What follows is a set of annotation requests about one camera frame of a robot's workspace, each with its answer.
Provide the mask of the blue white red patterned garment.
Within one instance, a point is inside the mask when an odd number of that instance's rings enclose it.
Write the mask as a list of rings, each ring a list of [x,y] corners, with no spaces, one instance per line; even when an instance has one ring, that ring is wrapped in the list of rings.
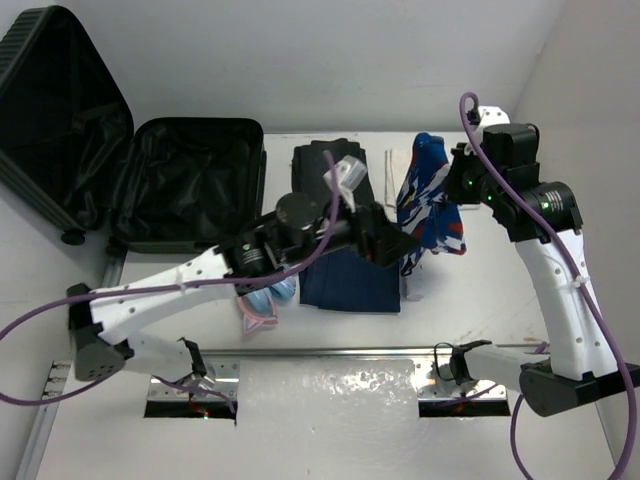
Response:
[[[409,168],[396,197],[397,224],[419,246],[400,261],[400,275],[409,276],[427,252],[463,255],[464,228],[456,204],[443,183],[450,171],[444,139],[422,132],[412,145]]]

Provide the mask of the navy blue garment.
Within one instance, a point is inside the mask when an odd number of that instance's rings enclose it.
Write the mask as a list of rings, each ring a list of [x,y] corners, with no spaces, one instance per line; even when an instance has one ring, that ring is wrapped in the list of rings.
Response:
[[[401,311],[399,263],[380,267],[349,249],[320,256],[299,273],[300,303],[346,313]]]

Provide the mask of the white towel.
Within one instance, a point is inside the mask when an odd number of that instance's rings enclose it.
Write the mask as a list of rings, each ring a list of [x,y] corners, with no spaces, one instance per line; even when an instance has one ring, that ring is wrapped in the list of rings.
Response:
[[[410,149],[388,149],[385,151],[385,200],[386,207],[395,207],[396,199],[404,183],[411,163]]]

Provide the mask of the black garment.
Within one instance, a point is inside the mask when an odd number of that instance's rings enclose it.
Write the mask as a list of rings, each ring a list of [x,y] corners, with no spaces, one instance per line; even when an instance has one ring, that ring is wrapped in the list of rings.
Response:
[[[340,201],[339,217],[376,208],[366,152],[346,138],[295,147],[291,189],[278,208],[299,220],[315,221],[329,214],[334,195]]]

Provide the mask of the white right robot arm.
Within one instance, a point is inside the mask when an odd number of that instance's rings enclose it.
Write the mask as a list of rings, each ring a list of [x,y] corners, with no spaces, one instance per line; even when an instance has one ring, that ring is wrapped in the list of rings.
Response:
[[[484,204],[507,231],[536,292],[550,354],[522,354],[489,340],[455,345],[451,381],[491,379],[520,392],[542,417],[597,402],[626,389],[619,366],[592,308],[582,217],[572,190],[542,182],[539,131],[532,124],[484,128],[480,144],[490,165],[463,145],[453,149],[444,181],[448,200]]]

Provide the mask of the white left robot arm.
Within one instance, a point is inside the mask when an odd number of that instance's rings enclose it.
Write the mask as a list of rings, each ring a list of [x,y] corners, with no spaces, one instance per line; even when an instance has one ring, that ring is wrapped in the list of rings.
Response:
[[[131,371],[172,383],[203,378],[208,369],[195,342],[163,340],[145,328],[201,304],[281,282],[327,253],[348,248],[389,267],[418,245],[378,203],[350,207],[337,199],[322,208],[304,193],[289,193],[250,229],[174,268],[118,287],[70,288],[75,377],[95,382]]]

